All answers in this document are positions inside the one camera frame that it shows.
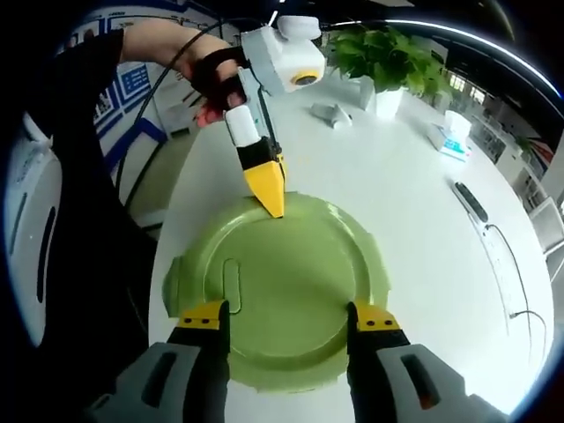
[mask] white pot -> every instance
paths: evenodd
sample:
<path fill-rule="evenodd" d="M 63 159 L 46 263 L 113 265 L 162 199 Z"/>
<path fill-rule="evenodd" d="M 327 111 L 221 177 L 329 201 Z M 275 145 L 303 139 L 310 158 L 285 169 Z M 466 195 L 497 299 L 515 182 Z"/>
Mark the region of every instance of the white pot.
<path fill-rule="evenodd" d="M 378 93 L 376 95 L 376 116 L 380 119 L 393 119 L 396 117 L 404 91 L 404 88 L 400 88 L 395 91 Z"/>
<path fill-rule="evenodd" d="M 402 100 L 404 88 L 376 94 L 372 78 L 360 79 L 360 108 L 380 119 L 393 119 Z"/>
<path fill-rule="evenodd" d="M 376 91 L 371 77 L 360 78 L 360 108 L 368 113 L 376 112 Z"/>

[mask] black cable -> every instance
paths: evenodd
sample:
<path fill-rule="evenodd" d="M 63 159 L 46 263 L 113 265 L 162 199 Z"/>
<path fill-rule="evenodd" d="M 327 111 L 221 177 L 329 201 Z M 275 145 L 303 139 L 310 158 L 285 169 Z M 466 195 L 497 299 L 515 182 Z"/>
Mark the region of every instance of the black cable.
<path fill-rule="evenodd" d="M 529 310 L 529 299 L 527 298 L 527 292 L 525 291 L 525 285 L 524 285 L 524 282 L 523 282 L 523 277 L 521 276 L 521 270 L 519 269 L 519 264 L 517 264 L 517 259 L 515 258 L 515 254 L 513 253 L 513 249 L 509 245 L 508 239 L 505 237 L 505 235 L 503 234 L 501 229 L 499 227 L 497 227 L 496 225 L 493 225 L 493 224 L 486 225 L 486 229 L 488 231 L 490 230 L 490 228 L 494 228 L 497 231 L 497 233 L 499 235 L 501 235 L 501 238 L 503 238 L 505 245 L 508 247 L 509 253 L 511 253 L 511 256 L 513 257 L 513 263 L 515 264 L 515 268 L 517 270 L 517 275 L 519 276 L 519 283 L 521 284 L 521 290 L 523 291 L 523 297 L 525 298 L 525 310 L 527 311 L 527 325 L 529 326 L 529 360 L 530 360 L 531 359 L 531 353 L 532 353 L 531 315 L 529 314 L 529 311 L 530 311 Z"/>
<path fill-rule="evenodd" d="M 139 121 L 141 120 L 141 117 L 143 116 L 143 113 L 145 112 L 145 110 L 149 106 L 149 102 L 151 101 L 152 97 L 155 95 L 155 93 L 156 93 L 157 89 L 159 88 L 160 84 L 162 84 L 162 81 L 165 79 L 168 72 L 171 71 L 174 64 L 178 61 L 178 59 L 180 59 L 180 57 L 184 54 L 184 52 L 186 50 L 188 50 L 190 47 L 192 47 L 192 45 L 196 41 L 198 41 L 202 36 L 204 36 L 207 33 L 213 31 L 218 26 L 221 27 L 225 23 L 237 22 L 237 21 L 241 21 L 241 20 L 251 20 L 251 21 L 257 22 L 259 25 L 262 24 L 260 21 L 253 19 L 253 18 L 233 18 L 233 19 L 226 19 L 226 20 L 221 19 L 218 22 L 216 22 L 215 24 L 208 26 L 207 28 L 203 29 L 198 35 L 196 35 L 194 38 L 192 38 L 190 41 L 188 41 L 186 44 L 184 44 L 182 46 L 182 48 L 180 50 L 178 50 L 178 53 L 176 53 L 176 55 L 173 57 L 173 59 L 170 61 L 170 63 L 167 65 L 167 67 L 159 75 L 159 78 L 157 79 L 157 81 L 155 82 L 155 84 L 152 86 L 151 90 L 149 91 L 149 93 L 145 97 L 145 100 L 143 101 L 141 108 L 137 112 L 137 116 L 135 117 L 135 121 L 133 121 L 133 125 L 137 125 L 139 123 Z M 118 165 L 118 168 L 117 168 L 117 175 L 115 176 L 115 187 L 117 189 L 118 195 L 119 195 L 120 187 L 121 187 L 121 184 L 122 184 L 122 176 L 123 176 L 123 168 L 125 167 L 125 159 L 127 157 L 127 153 L 128 153 L 129 150 L 130 150 L 130 145 L 128 145 L 127 149 L 125 150 L 125 153 L 123 154 L 122 159 L 119 162 L 119 165 Z M 142 180 L 141 176 L 144 176 L 146 174 L 147 169 L 149 168 L 149 166 L 151 165 L 152 161 L 154 160 L 154 158 L 156 157 L 156 155 L 159 151 L 160 151 L 160 148 L 159 148 L 159 145 L 158 145 L 155 148 L 155 150 L 153 150 L 153 152 L 151 154 L 151 158 L 149 158 L 149 160 L 147 160 L 147 162 L 143 166 L 143 169 L 141 169 L 141 173 L 139 174 L 139 176 L 135 180 L 133 187 L 131 188 L 130 194 L 128 195 L 128 198 L 125 201 L 126 209 L 128 208 L 128 206 L 131 203 L 135 193 L 137 192 L 139 185 L 141 184 L 141 180 Z"/>
<path fill-rule="evenodd" d="M 545 319 L 543 319 L 543 316 L 541 316 L 539 313 L 537 313 L 536 311 L 532 311 L 532 310 L 523 310 L 523 311 L 518 311 L 516 313 L 511 313 L 509 315 L 509 318 L 515 319 L 516 317 L 518 317 L 520 315 L 534 315 L 540 320 L 540 322 L 545 327 L 545 336 L 544 336 L 544 342 L 543 342 L 543 358 L 544 358 L 545 353 L 546 353 L 546 322 L 545 322 Z"/>
<path fill-rule="evenodd" d="M 223 38 L 223 18 L 219 18 L 219 38 L 221 40 L 224 40 L 225 38 Z"/>

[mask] person's arm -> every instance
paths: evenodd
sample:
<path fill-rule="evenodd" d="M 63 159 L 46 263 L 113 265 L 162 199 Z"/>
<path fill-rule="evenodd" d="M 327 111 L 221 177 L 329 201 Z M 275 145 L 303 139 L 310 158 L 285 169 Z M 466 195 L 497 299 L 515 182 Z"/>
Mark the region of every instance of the person's arm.
<path fill-rule="evenodd" d="M 125 30 L 111 31 L 79 44 L 55 57 L 31 92 L 28 112 L 40 128 L 52 135 L 69 119 L 93 115 L 100 94 L 111 84 L 116 66 L 125 62 L 169 64 L 182 46 L 199 33 L 165 19 L 147 19 Z M 193 64 L 229 44 L 204 35 L 178 60 L 175 69 L 190 79 Z M 235 75 L 234 61 L 217 68 L 219 79 Z M 233 106 L 238 99 L 231 101 Z M 205 126 L 221 117 L 220 110 L 204 107 L 198 123 Z"/>

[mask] person's hand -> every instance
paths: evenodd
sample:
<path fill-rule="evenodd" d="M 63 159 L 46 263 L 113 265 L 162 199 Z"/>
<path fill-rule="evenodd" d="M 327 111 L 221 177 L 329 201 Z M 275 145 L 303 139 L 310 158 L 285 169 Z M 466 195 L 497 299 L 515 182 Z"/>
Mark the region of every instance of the person's hand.
<path fill-rule="evenodd" d="M 202 60 L 214 51 L 230 47 L 226 41 L 205 34 L 188 49 L 187 54 L 181 57 L 174 68 L 186 79 L 191 80 L 194 64 L 198 60 Z M 219 81 L 225 81 L 233 75 L 237 75 L 237 63 L 235 60 L 227 60 L 217 67 L 216 72 L 218 73 Z M 238 93 L 230 93 L 226 100 L 230 108 L 239 106 L 243 102 L 243 98 Z M 196 114 L 197 126 L 203 128 L 210 123 L 222 120 L 223 112 L 223 110 L 207 100 Z"/>
<path fill-rule="evenodd" d="M 200 31 L 180 26 L 165 19 L 147 19 L 125 30 L 123 36 L 122 62 L 155 62 L 167 66 L 178 51 Z M 194 65 L 214 51 L 231 47 L 213 35 L 200 37 L 174 65 L 186 79 L 191 80 Z M 224 81 L 237 74 L 237 63 L 233 60 L 223 62 L 216 69 L 219 81 Z M 234 108 L 242 104 L 243 98 L 238 93 L 227 97 L 227 104 Z M 223 110 L 209 101 L 203 104 L 196 115 L 197 125 L 204 127 L 223 118 Z"/>

